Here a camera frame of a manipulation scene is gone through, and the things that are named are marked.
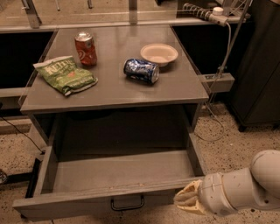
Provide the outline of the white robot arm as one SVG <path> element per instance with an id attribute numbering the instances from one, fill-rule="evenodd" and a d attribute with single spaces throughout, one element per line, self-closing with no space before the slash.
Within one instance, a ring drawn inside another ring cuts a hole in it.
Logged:
<path id="1" fill-rule="evenodd" d="M 249 168 L 216 172 L 195 180 L 174 197 L 177 208 L 193 214 L 220 217 L 242 209 L 280 209 L 280 151 L 257 153 Z"/>

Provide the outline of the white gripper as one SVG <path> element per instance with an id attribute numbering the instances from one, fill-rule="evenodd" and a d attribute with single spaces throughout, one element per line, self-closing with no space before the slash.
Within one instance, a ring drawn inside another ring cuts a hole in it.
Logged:
<path id="1" fill-rule="evenodd" d="M 196 204 L 198 198 L 202 205 Z M 222 174 L 218 172 L 206 175 L 202 181 L 199 179 L 191 182 L 180 190 L 173 200 L 177 208 L 191 214 L 205 215 L 206 210 L 220 217 L 237 213 L 227 199 Z"/>

